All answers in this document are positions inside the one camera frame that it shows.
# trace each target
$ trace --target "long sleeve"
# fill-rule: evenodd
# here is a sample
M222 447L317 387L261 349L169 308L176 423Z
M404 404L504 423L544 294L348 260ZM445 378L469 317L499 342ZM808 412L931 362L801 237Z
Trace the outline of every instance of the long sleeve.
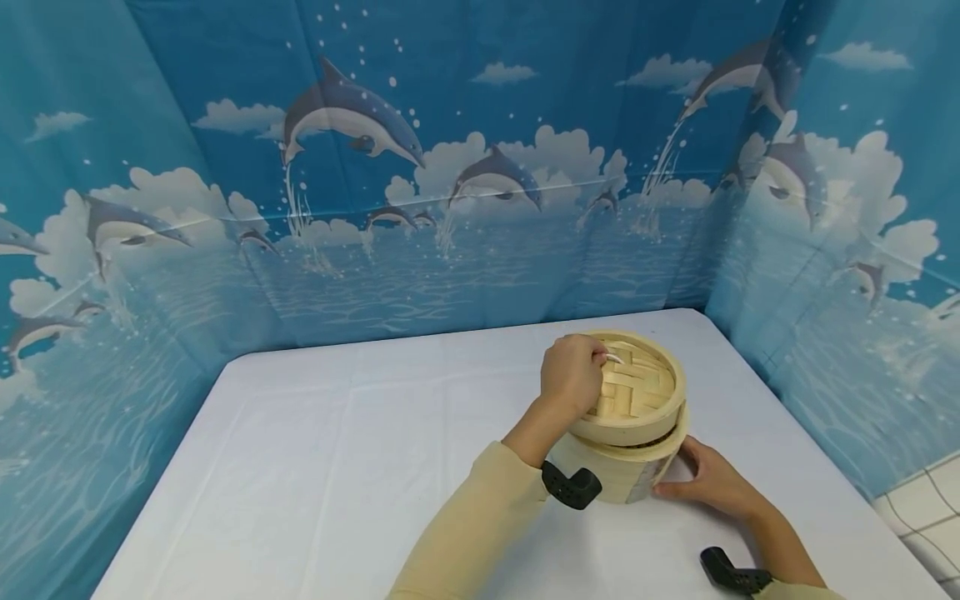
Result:
M775 581L759 594L756 600L843 600L835 591L811 586L799 586Z
M470 600L546 502L540 470L494 442L440 509L387 600Z

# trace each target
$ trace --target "person's left hand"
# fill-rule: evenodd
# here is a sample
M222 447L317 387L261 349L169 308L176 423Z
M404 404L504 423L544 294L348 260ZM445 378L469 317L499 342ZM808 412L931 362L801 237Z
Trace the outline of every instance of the person's left hand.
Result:
M520 460L540 468L547 452L600 397L607 348L588 335L566 335L543 355L540 397L503 439Z

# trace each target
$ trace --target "bamboo steamer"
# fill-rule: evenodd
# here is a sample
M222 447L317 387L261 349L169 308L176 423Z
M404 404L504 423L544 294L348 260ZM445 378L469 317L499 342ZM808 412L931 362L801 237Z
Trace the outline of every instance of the bamboo steamer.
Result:
M670 352L652 340L616 330L585 331L610 354L596 405L570 428L599 444L632 446L659 440L674 429L686 402L684 370Z
M689 416L681 407L676 427L661 441L625 448L564 434L550 451L553 464L567 476L586 467L603 485L597 499L614 504L637 502L650 495L686 437Z

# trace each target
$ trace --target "white table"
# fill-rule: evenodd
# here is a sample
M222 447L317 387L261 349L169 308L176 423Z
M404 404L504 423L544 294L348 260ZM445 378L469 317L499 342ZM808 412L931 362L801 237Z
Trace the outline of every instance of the white table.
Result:
M423 527L536 396L565 333L636 331L684 364L692 432L790 518L849 600L946 598L691 310L253 354L227 365L95 600L380 600ZM685 475L677 461L668 477ZM485 597L720 598L698 556L752 559L695 506L548 502Z

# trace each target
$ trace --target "dolphin print backdrop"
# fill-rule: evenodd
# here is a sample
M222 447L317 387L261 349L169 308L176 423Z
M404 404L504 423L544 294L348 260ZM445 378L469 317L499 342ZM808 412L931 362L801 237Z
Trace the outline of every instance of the dolphin print backdrop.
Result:
M946 0L0 14L5 598L254 350L706 306L866 496L960 439Z

